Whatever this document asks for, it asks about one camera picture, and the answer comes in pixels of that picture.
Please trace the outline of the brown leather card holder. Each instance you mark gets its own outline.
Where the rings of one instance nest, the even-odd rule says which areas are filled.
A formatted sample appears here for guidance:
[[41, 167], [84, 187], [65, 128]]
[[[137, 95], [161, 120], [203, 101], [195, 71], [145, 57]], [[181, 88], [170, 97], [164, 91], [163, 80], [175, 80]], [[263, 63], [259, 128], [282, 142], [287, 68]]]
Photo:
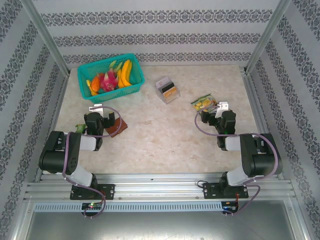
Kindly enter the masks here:
[[113, 138], [119, 134], [121, 134], [124, 130], [128, 128], [127, 123], [124, 120], [120, 120], [118, 117], [113, 126], [105, 128], [106, 132]]

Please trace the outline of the clear acrylic card stand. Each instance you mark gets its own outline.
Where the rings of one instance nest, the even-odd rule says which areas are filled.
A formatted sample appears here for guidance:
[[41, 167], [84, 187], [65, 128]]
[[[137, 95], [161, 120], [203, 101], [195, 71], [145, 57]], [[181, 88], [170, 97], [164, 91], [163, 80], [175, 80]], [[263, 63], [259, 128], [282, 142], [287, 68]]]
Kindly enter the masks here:
[[157, 96], [167, 105], [169, 103], [171, 103], [172, 101], [174, 101], [175, 99], [179, 98], [181, 95], [180, 95], [180, 90], [178, 89], [178, 87], [174, 84], [174, 87], [177, 88], [178, 90], [178, 94], [174, 97], [169, 97], [169, 98], [165, 98], [163, 93], [161, 92], [161, 89], [160, 88], [156, 88], [156, 93], [157, 93]]

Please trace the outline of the orange card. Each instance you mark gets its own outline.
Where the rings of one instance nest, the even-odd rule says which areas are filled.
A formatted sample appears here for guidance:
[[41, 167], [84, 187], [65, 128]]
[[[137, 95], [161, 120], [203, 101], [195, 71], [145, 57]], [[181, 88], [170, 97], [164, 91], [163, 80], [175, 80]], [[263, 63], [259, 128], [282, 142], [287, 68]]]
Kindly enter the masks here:
[[163, 96], [167, 99], [170, 97], [175, 97], [178, 94], [178, 89], [176, 87], [172, 87], [163, 93]]

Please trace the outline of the green yellow candy packet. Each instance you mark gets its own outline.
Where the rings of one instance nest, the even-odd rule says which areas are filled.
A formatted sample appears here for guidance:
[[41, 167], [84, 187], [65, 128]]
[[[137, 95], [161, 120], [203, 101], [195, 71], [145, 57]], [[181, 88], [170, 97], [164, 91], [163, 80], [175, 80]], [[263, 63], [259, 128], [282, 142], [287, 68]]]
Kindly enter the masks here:
[[216, 99], [211, 94], [201, 96], [191, 103], [191, 105], [197, 112], [209, 106], [216, 106], [217, 104], [218, 103]]

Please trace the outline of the teal plastic basket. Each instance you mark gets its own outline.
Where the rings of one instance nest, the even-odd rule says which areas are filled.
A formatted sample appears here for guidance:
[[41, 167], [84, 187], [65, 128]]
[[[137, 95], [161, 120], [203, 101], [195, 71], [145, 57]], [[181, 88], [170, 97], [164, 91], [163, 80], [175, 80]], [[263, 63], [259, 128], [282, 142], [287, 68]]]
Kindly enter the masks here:
[[[112, 62], [124, 63], [126, 60], [132, 62], [132, 69], [129, 75], [129, 82], [132, 86], [116, 89], [107, 93], [101, 92], [96, 96], [91, 95], [91, 91], [87, 85], [87, 80], [92, 80], [95, 74], [106, 73]], [[141, 86], [145, 83], [145, 77], [138, 59], [133, 53], [126, 53], [118, 56], [109, 57], [95, 62], [81, 65], [77, 69], [77, 77], [79, 89], [82, 97], [94, 104], [103, 103], [115, 98], [123, 97], [140, 91]]]

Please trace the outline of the small yellow banana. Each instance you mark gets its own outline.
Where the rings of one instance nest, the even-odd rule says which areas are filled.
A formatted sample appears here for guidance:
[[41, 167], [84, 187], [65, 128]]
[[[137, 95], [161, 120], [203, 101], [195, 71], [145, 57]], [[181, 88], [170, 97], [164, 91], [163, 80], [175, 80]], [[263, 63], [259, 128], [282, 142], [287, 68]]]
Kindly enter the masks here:
[[87, 84], [92, 96], [98, 95], [98, 90], [96, 90], [93, 83], [89, 79], [86, 80], [86, 84]]

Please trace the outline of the pink dragon fruit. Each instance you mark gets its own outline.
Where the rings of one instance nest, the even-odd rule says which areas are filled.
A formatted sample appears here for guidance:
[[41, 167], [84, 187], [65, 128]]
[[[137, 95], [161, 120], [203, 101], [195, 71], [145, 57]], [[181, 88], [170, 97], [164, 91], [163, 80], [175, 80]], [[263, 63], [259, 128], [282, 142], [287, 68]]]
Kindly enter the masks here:
[[111, 92], [118, 86], [118, 79], [113, 70], [109, 70], [106, 73], [99, 74], [99, 85], [104, 92]]

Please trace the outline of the orange mango fruit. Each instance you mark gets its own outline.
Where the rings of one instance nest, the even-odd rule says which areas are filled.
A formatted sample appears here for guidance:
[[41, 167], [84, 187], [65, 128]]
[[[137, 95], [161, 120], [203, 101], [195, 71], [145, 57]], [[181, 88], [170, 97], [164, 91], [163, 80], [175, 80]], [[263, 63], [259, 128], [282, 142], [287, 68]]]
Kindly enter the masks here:
[[100, 77], [96, 75], [91, 81], [91, 88], [94, 92], [98, 92], [100, 89]]

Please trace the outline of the yellow banana bunch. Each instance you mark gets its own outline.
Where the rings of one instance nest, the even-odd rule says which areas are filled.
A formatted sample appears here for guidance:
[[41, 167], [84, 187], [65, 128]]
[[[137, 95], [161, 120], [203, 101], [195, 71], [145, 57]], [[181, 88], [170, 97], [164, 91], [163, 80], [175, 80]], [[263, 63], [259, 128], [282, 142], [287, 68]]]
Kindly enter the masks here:
[[117, 72], [117, 77], [118, 77], [118, 87], [125, 88], [125, 87], [130, 87], [132, 84], [130, 83], [130, 74], [132, 70], [132, 61], [131, 60], [126, 60], [122, 69], [120, 69]]

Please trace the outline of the galvanised metal sheet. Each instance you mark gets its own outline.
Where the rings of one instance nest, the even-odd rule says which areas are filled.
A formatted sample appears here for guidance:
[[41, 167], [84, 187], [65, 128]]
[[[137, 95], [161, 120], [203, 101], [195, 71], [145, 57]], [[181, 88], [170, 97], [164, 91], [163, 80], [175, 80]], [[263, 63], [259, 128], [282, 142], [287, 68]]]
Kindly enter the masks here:
[[36, 212], [26, 240], [295, 240], [281, 201], [256, 201], [232, 216], [221, 212]]

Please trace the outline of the aluminium frame side rail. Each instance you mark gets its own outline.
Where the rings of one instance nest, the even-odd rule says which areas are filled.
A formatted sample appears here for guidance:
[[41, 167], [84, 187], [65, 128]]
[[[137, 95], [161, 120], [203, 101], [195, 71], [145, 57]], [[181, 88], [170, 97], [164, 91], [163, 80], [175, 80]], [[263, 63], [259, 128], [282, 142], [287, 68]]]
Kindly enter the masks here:
[[252, 114], [254, 116], [255, 124], [259, 134], [269, 134], [270, 131], [267, 127], [267, 123], [265, 117], [263, 115], [263, 111], [259, 102], [258, 95], [255, 91], [255, 87], [252, 81], [251, 76], [246, 73], [246, 69], [243, 67], [239, 68], [240, 74], [246, 89], [246, 93], [248, 96], [248, 100], [250, 102], [250, 107], [252, 110]]
[[[67, 88], [67, 85], [68, 85], [68, 80], [69, 80], [69, 77], [66, 76], [64, 78], [64, 80], [63, 80], [63, 83], [61, 84], [61, 88], [60, 88], [59, 94], [58, 94], [57, 99], [56, 99], [54, 112], [53, 112], [53, 115], [51, 116], [51, 119], [50, 119], [50, 126], [49, 126], [49, 129], [48, 129], [46, 138], [44, 140], [44, 145], [43, 145], [42, 151], [45, 149], [45, 146], [46, 146], [46, 143], [47, 143], [47, 140], [49, 138], [50, 133], [55, 129], [55, 127], [57, 125], [59, 112], [60, 112], [60, 109], [61, 109], [61, 106], [62, 106], [62, 102], [63, 102], [64, 95], [65, 95], [65, 92], [66, 92], [66, 88]], [[36, 173], [34, 175], [34, 179], [33, 179], [34, 183], [40, 182], [41, 177], [42, 177], [42, 172], [43, 171], [40, 169], [40, 167], [38, 165], [37, 169], [36, 169]]]

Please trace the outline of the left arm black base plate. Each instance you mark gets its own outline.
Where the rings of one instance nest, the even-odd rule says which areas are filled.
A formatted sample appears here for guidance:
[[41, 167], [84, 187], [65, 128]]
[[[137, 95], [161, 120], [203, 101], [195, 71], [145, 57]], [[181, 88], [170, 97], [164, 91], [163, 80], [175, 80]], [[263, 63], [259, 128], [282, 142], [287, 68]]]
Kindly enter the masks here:
[[[115, 194], [114, 184], [98, 184], [97, 191], [102, 193], [106, 200], [113, 200]], [[96, 191], [72, 185], [70, 200], [102, 200], [102, 196]]]

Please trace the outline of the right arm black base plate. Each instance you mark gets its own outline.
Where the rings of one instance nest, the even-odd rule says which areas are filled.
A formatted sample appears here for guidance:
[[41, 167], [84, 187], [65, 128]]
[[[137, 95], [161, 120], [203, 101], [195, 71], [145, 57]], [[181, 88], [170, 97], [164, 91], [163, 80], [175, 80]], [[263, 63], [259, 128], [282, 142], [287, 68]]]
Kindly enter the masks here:
[[248, 199], [249, 194], [244, 186], [221, 186], [219, 183], [206, 182], [203, 185], [205, 199]]

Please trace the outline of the aluminium frame cross rail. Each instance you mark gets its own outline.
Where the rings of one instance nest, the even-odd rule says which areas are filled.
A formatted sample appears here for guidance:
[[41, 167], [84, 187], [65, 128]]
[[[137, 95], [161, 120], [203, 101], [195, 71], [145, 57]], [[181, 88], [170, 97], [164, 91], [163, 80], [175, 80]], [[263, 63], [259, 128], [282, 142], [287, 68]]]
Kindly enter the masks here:
[[[165, 173], [165, 174], [97, 174], [102, 184], [114, 184], [114, 201], [124, 202], [176, 202], [204, 200], [198, 181], [218, 182], [221, 173]], [[295, 200], [296, 192], [290, 180], [272, 176], [256, 181], [261, 187], [257, 201]], [[43, 174], [40, 182], [26, 186], [23, 200], [32, 202], [67, 202], [71, 184], [62, 176]]]

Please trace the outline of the aluminium frame post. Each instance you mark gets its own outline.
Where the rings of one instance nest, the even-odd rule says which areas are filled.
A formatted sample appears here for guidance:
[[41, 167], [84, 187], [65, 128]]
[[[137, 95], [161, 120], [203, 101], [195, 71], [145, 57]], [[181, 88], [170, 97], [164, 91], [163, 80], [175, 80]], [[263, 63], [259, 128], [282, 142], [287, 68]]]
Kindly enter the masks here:
[[273, 35], [278, 23], [280, 22], [281, 18], [285, 14], [288, 6], [292, 0], [279, 0], [272, 16], [270, 17], [270, 20], [262, 33], [260, 39], [257, 42], [256, 47], [254, 48], [247, 64], [245, 67], [240, 69], [240, 72], [242, 75], [247, 75], [252, 72], [253, 68], [256, 65], [256, 62], [259, 60], [259, 57], [261, 56], [263, 50], [265, 49], [265, 46], [267, 45], [269, 39]]
[[46, 44], [48, 50], [52, 54], [55, 62], [57, 63], [59, 69], [63, 73], [65, 77], [69, 77], [70, 69], [67, 66], [63, 55], [61, 54], [54, 38], [50, 34], [43, 18], [41, 17], [39, 11], [37, 10], [33, 0], [20, 0], [23, 8], [27, 12], [28, 16], [30, 17], [31, 21], [35, 25], [38, 33], [40, 34], [42, 40]]

